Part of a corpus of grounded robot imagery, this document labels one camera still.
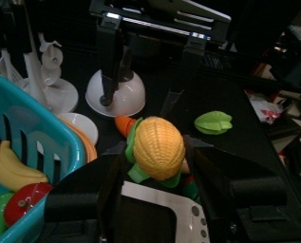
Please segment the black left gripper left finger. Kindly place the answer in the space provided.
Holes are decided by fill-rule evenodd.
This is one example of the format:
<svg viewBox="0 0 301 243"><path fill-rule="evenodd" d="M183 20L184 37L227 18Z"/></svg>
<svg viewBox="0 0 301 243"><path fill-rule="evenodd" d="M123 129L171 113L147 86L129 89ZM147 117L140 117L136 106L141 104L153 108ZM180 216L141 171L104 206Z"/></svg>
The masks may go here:
<svg viewBox="0 0 301 243"><path fill-rule="evenodd" d="M45 202L42 243L115 243L124 165L121 154L105 154L56 185Z"/></svg>

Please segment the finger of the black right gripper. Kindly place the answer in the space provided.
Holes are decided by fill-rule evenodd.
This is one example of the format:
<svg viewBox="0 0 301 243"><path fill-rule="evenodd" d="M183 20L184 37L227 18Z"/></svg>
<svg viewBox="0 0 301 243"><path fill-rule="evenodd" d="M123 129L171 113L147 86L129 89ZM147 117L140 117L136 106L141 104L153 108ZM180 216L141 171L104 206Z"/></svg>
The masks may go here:
<svg viewBox="0 0 301 243"><path fill-rule="evenodd" d="M104 16L97 26L97 47L104 85L104 95L100 101L104 106L109 106L119 89L120 68L124 58L121 17Z"/></svg>
<svg viewBox="0 0 301 243"><path fill-rule="evenodd" d="M188 43L184 48L183 58L179 71L175 75L172 86L169 88L161 116L165 117L179 102L181 95L187 89L189 81L203 64L203 57L205 54L205 47L208 43L208 36L200 33L192 33L188 38Z"/></svg>

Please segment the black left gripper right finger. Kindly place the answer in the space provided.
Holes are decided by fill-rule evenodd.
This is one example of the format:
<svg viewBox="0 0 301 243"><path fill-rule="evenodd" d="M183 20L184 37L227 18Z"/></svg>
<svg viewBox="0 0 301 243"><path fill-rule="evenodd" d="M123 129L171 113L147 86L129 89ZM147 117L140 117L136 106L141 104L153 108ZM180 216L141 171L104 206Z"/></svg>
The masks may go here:
<svg viewBox="0 0 301 243"><path fill-rule="evenodd" d="M213 243L301 243L301 203L287 178L185 137Z"/></svg>

